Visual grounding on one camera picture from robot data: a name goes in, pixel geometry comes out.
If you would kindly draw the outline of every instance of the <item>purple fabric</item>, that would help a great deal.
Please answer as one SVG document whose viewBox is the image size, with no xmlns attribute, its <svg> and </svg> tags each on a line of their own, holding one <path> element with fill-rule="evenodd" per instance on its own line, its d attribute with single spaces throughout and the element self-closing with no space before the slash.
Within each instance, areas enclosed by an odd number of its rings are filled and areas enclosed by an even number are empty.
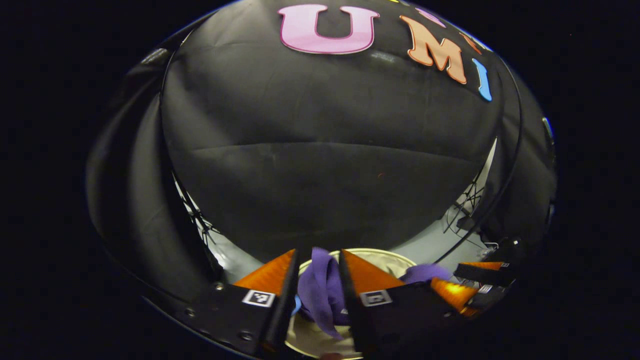
<svg viewBox="0 0 640 360">
<path fill-rule="evenodd" d="M 406 284 L 428 281 L 434 277 L 448 280 L 453 274 L 436 264 L 422 264 L 408 268 L 400 280 Z M 336 339 L 343 337 L 335 325 L 349 325 L 346 314 L 338 261 L 327 250 L 314 247 L 311 264 L 300 275 L 298 296 L 302 302 L 300 314 L 315 321 L 322 331 Z"/>
</svg>

